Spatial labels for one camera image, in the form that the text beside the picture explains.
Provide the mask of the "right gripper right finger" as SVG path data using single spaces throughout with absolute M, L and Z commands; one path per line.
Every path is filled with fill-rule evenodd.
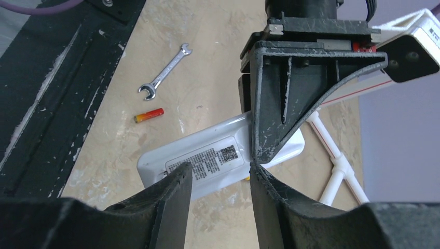
M 439 204 L 370 202 L 350 211 L 319 203 L 250 164 L 260 248 L 439 248 Z

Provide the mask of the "white remote control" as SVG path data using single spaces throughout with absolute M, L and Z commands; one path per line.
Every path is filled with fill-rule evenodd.
M 250 134 L 247 112 L 142 154 L 137 171 L 148 188 L 189 162 L 191 200 L 197 200 L 250 175 Z

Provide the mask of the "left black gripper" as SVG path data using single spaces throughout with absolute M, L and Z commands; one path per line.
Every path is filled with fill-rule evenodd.
M 365 21 L 269 18 L 252 33 L 240 59 L 241 90 L 251 118 L 251 154 L 269 163 L 306 119 L 349 81 L 385 68 L 378 29 Z

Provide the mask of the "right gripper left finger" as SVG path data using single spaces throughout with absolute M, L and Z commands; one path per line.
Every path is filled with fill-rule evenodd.
M 190 163 L 104 210 L 74 198 L 1 199 L 1 248 L 183 248 Z

